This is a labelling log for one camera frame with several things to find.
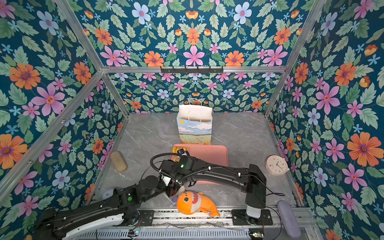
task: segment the white round object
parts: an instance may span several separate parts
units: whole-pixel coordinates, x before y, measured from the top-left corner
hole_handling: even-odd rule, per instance
[[[284,158],[272,155],[265,162],[267,171],[274,176],[281,176],[288,172],[288,165]]]

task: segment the pink tray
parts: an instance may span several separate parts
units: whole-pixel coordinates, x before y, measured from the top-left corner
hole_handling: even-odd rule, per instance
[[[186,149],[191,156],[212,164],[228,167],[228,150],[227,147],[223,145],[175,144],[173,147],[182,147]],[[216,184],[209,181],[197,181],[197,183]]]

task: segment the robotic arm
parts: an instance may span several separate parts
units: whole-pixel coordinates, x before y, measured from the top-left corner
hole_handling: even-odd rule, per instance
[[[155,158],[167,155],[179,156],[180,160],[164,160],[160,168],[153,164]],[[71,240],[102,227],[134,225],[139,218],[137,208],[142,202],[163,192],[171,197],[185,183],[197,180],[230,185],[246,192],[247,214],[252,217],[258,218],[259,210],[265,208],[266,178],[256,165],[250,164],[249,168],[214,165],[181,149],[177,154],[154,156],[151,166],[159,172],[160,180],[156,176],[148,176],[138,184],[115,191],[108,199],[75,210],[56,212],[48,209],[35,226],[35,238]]]

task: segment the white cloud on bag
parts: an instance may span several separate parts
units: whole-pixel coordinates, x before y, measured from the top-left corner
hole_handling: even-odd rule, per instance
[[[186,129],[185,127],[180,127],[179,126],[179,132],[194,132],[194,131]]]
[[[200,123],[197,126],[188,126],[190,128],[197,128],[200,130],[206,129],[206,130],[211,130],[212,129],[212,123]]]

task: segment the plush toy mouth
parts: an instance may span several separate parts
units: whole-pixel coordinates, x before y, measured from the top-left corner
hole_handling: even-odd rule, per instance
[[[192,204],[197,203],[198,200],[199,200],[199,196],[197,195],[197,193],[193,192],[192,193]]]

